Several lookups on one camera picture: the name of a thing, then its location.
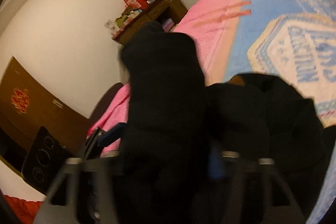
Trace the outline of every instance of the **bedsheet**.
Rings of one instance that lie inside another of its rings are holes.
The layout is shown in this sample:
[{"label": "bedsheet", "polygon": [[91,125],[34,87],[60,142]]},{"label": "bedsheet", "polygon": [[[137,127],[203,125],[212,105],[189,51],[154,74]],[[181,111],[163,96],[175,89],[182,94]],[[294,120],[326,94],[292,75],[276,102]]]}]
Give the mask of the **bedsheet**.
[{"label": "bedsheet", "polygon": [[[175,28],[194,38],[207,84],[242,72],[279,75],[336,123],[336,0],[199,0]],[[308,224],[336,196],[336,149]]]}]

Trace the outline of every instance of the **badge print on blanket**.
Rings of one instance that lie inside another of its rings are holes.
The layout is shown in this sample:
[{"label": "badge print on blanket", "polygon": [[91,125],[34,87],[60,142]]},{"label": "badge print on blanket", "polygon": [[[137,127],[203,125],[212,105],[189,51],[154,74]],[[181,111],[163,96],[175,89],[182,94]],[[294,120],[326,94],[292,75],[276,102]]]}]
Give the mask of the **badge print on blanket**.
[{"label": "badge print on blanket", "polygon": [[336,123],[336,22],[326,15],[272,20],[247,52],[253,71],[280,75],[315,100],[324,124]]}]

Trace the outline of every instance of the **red flower decoration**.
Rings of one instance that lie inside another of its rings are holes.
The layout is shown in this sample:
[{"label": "red flower decoration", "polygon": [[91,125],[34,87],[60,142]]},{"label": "red flower decoration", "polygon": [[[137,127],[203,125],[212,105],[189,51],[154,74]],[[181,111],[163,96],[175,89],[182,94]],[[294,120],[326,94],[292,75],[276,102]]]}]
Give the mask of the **red flower decoration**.
[{"label": "red flower decoration", "polygon": [[14,95],[11,96],[12,104],[17,108],[18,113],[27,113],[27,108],[29,106],[29,96],[27,95],[28,90],[14,89]]}]

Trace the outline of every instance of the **black speaker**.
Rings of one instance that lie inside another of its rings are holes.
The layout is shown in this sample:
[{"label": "black speaker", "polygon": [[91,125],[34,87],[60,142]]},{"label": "black speaker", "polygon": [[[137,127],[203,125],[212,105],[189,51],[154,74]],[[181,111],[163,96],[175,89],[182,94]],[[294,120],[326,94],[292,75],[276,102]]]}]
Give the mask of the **black speaker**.
[{"label": "black speaker", "polygon": [[22,165],[24,180],[46,194],[64,161],[73,155],[61,147],[45,127],[41,127]]}]

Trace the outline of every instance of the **red fabric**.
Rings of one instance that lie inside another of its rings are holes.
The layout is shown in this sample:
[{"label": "red fabric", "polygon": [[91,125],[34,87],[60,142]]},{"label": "red fabric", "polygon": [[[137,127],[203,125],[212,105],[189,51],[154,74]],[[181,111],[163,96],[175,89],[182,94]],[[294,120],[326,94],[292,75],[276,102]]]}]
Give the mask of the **red fabric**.
[{"label": "red fabric", "polygon": [[33,224],[42,201],[26,201],[4,195],[5,200],[23,224]]}]

